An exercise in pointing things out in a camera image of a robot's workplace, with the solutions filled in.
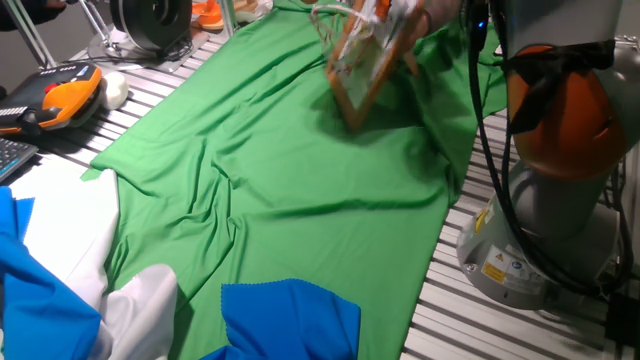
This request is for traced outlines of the hand of seated person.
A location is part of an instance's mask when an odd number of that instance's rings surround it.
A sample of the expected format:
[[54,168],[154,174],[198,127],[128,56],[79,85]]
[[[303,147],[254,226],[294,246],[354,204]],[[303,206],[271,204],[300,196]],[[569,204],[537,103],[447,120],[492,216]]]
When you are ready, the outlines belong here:
[[418,77],[418,64],[413,53],[416,42],[455,20],[462,5],[462,0],[429,0],[415,8],[416,19],[408,27],[403,43],[404,61],[414,77]]

